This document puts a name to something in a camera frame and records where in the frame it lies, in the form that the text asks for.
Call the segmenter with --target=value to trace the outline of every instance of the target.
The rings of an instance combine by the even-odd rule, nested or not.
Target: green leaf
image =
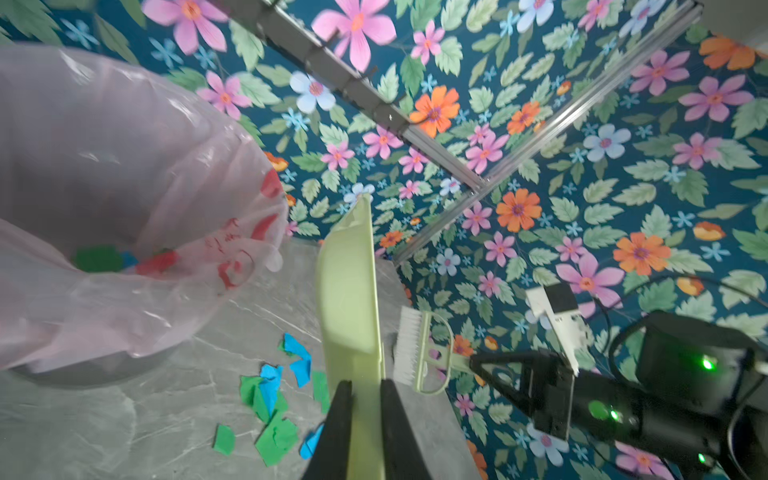
[[[661,207],[654,205],[654,209],[645,216],[640,231],[645,233],[646,237],[656,235],[659,238],[667,238],[672,232],[670,216],[664,213]]]
[[[554,53],[547,53],[531,65],[531,69],[526,71],[522,78],[528,81],[541,78],[552,68],[552,65],[554,65]]]
[[[448,37],[440,44],[441,51],[435,56],[435,65],[443,73],[452,73],[458,77],[462,70],[462,44],[458,43],[456,37]]]
[[[426,67],[422,64],[422,61],[418,58],[412,58],[411,55],[406,55],[400,64],[400,78],[402,79],[402,84],[405,85],[413,98],[416,98],[416,95],[421,91],[422,80],[424,80],[424,70],[426,70]]]
[[[584,199],[590,204],[596,204],[611,194],[614,185],[616,185],[618,181],[617,178],[609,178],[608,180],[597,180],[592,182],[584,189]]]
[[[623,211],[623,208],[609,204],[591,205],[584,210],[584,221],[590,225],[599,225],[613,220],[616,215]]]
[[[651,182],[664,178],[664,175],[670,170],[670,166],[663,160],[647,160],[637,162],[631,167],[624,167],[624,169],[638,180]]]
[[[477,33],[491,21],[491,16],[498,8],[498,0],[478,0],[467,15],[467,30]]]
[[[627,235],[623,230],[612,227],[592,227],[584,232],[584,245],[589,248],[602,248],[613,245]]]
[[[256,70],[276,87],[287,87],[290,83],[291,73],[282,65],[257,65]]]
[[[701,255],[689,250],[672,249],[667,259],[667,270],[677,273],[711,272],[712,267],[701,259]]]
[[[753,131],[762,130],[768,121],[768,98],[756,98],[739,106],[733,116],[734,138],[744,138]]]
[[[654,310],[668,312],[674,308],[676,301],[674,280],[670,278],[643,288],[637,303],[641,310],[650,313]]]
[[[252,71],[264,58],[264,43],[234,20],[230,20],[230,32],[235,52],[243,59],[245,69]]]
[[[686,170],[685,177],[682,177],[677,183],[672,183],[672,193],[683,201],[691,202],[697,207],[703,207],[704,195],[709,193],[707,180],[704,178],[704,174],[698,170]]]
[[[614,201],[626,205],[642,205],[654,201],[654,198],[656,198],[656,187],[653,184],[637,184],[623,189],[614,197]]]
[[[456,30],[462,26],[464,15],[467,15],[469,0],[448,0],[440,14],[440,25],[445,31]]]

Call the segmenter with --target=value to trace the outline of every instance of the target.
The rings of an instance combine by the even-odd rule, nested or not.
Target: green paper scrap
[[[216,427],[216,439],[214,440],[214,450],[230,456],[230,453],[235,449],[235,434],[232,433],[232,429],[226,425],[219,425]]]
[[[298,441],[296,426],[289,419],[275,416],[256,440],[256,450],[261,454],[264,465],[271,467],[280,463]]]
[[[328,393],[328,376],[324,372],[312,372],[312,387],[315,400],[320,402],[320,411],[325,415],[331,407]]]

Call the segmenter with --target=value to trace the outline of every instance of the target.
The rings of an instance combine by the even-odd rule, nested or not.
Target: garbage bag
[[[263,267],[288,205],[254,139],[195,93],[85,51],[0,48],[0,369],[189,339]],[[86,273],[78,249],[139,264]]]

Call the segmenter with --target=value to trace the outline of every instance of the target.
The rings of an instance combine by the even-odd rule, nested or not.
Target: white flower
[[[352,193],[344,195],[344,201],[349,204],[349,207],[354,207],[357,203],[357,198],[363,194],[372,194],[374,191],[373,185],[363,186],[362,184],[354,184],[352,186]]]
[[[621,27],[620,37],[626,37],[627,34],[637,35],[640,30],[648,23],[648,17],[656,15],[667,0],[640,0],[634,4],[630,12],[631,18]]]
[[[597,136],[590,135],[584,139],[584,147],[589,148],[587,159],[590,162],[602,160],[607,155],[611,158],[619,158],[624,155],[625,141],[632,136],[629,130],[622,128],[616,130],[613,124],[605,124],[598,130]]]
[[[290,87],[297,94],[301,94],[296,106],[305,114],[314,112],[316,105],[328,111],[336,104],[336,97],[328,87],[300,71],[295,71],[290,76]]]
[[[560,452],[568,451],[568,442],[539,432],[533,428],[533,423],[528,423],[528,434],[533,438],[529,446],[534,455],[542,458],[546,454],[552,465],[556,467],[563,465],[563,455]]]
[[[536,25],[542,26],[554,12],[552,0],[520,0],[520,12],[525,12],[518,21],[518,33],[528,30],[536,18]]]
[[[438,253],[435,261],[438,263],[437,273],[445,275],[445,272],[448,272],[448,275],[454,276],[456,275],[456,265],[459,265],[462,259],[453,253],[452,248],[446,248],[445,252]]]

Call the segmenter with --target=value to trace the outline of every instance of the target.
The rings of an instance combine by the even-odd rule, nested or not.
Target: gray marble surface
[[[285,332],[324,370],[315,317],[315,244],[283,246],[285,266],[252,280],[191,341],[161,365],[111,386],[62,389],[0,372],[1,480],[226,480],[300,478],[307,461],[298,447],[271,468],[253,444],[264,424],[240,402],[240,376],[265,362],[286,367],[281,391],[286,417],[303,438],[323,420],[311,383],[299,389],[277,349]],[[400,306],[407,305],[390,262],[378,260],[382,337],[391,344]],[[391,350],[388,367],[391,369]],[[399,389],[435,480],[479,478],[447,396]],[[211,448],[218,423],[237,436],[224,457]]]

